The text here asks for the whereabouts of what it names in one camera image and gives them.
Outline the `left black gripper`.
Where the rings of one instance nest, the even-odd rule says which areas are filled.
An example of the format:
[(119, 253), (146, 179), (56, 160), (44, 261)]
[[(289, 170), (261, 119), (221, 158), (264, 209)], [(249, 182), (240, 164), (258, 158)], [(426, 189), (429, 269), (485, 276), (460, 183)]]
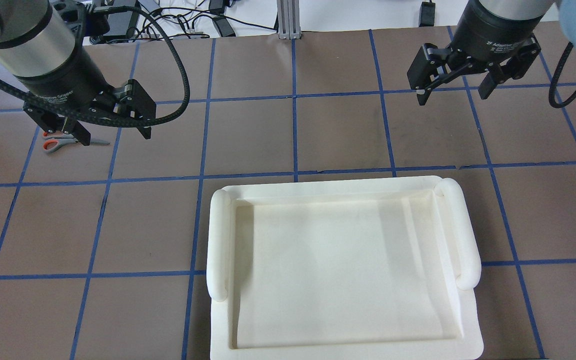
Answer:
[(82, 122), (134, 128), (144, 139), (152, 137), (148, 122), (156, 117), (153, 98), (136, 79), (112, 87), (82, 47), (50, 73), (18, 79), (29, 91), (14, 96), (23, 100), (23, 111), (46, 133), (61, 132), (90, 145), (90, 132), (74, 118), (63, 116), (61, 111), (66, 109), (83, 112)]

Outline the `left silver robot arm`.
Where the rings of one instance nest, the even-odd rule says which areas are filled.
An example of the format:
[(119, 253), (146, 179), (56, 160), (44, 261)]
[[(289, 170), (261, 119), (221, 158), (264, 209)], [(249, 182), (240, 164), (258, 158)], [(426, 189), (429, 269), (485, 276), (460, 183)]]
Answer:
[(156, 105), (139, 82), (113, 87), (83, 46), (109, 30), (107, 16), (75, 0), (0, 0), (0, 64), (21, 84), (23, 111), (46, 135), (62, 133), (87, 146), (90, 133), (72, 111), (92, 123), (135, 128), (144, 139)]

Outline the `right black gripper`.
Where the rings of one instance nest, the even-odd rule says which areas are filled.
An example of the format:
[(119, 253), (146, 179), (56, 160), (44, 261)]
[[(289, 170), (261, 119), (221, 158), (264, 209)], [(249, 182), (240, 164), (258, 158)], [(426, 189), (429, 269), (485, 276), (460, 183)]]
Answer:
[[(528, 0), (469, 0), (450, 47), (424, 43), (407, 70), (418, 104), (426, 105), (437, 87), (484, 70), (486, 77), (478, 87), (482, 100), (507, 80), (523, 78), (541, 53), (532, 35), (541, 19), (542, 9), (534, 9)], [(505, 64), (489, 63), (506, 59)]]

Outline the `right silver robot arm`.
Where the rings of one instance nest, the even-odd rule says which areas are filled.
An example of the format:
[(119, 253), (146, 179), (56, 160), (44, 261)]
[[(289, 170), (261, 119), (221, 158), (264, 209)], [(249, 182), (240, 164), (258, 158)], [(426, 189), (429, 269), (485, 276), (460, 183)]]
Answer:
[(562, 101), (556, 91), (576, 50), (576, 0), (469, 0), (450, 43), (444, 48), (424, 43), (407, 70), (418, 104), (425, 105), (434, 89), (460, 76), (485, 75), (478, 87), (483, 100), (508, 80), (523, 78), (542, 51), (535, 29), (551, 7), (557, 7), (567, 45), (551, 76), (548, 102), (554, 109), (567, 107), (576, 90)]

